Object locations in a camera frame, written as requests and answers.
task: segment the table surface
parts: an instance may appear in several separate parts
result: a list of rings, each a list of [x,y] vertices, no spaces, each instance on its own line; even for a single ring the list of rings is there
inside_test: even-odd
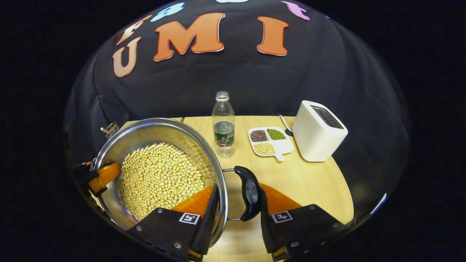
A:
[[[295,117],[284,117],[291,127]],[[213,146],[211,117],[186,117],[184,123],[194,128]],[[133,123],[125,123],[122,128]],[[261,157],[254,153],[248,138],[248,130],[255,127],[276,126],[285,130],[279,116],[236,116],[235,153],[228,157],[218,157],[223,169],[236,165],[250,169],[260,183],[271,186],[299,204],[317,204],[330,215],[346,224],[353,219],[353,201],[348,185],[332,157],[325,162],[305,161],[299,154],[296,142],[294,150],[284,154],[284,161],[276,157]],[[225,173],[228,193],[228,218],[239,218],[246,206],[241,196],[241,179],[233,172]],[[260,215],[242,221],[227,221],[225,230],[217,243],[204,256],[203,261],[254,261],[271,262],[262,239]]]

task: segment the bottle label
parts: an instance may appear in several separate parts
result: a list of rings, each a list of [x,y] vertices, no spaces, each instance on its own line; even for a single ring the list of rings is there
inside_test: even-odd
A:
[[[213,129],[213,137],[218,146],[226,147],[233,145],[234,125],[225,121],[216,123]]]

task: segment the black pot handle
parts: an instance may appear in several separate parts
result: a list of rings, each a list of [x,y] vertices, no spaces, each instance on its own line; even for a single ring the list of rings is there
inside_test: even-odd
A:
[[[234,167],[234,172],[241,178],[241,192],[243,194],[244,203],[246,204],[246,210],[241,218],[228,220],[248,221],[260,212],[261,192],[259,182],[254,173],[245,167],[237,165]]]

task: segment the green beans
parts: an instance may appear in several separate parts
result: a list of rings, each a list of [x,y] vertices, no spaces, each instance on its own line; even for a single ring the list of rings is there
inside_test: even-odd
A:
[[[267,129],[267,133],[272,140],[280,140],[286,138],[280,131],[275,129]]]

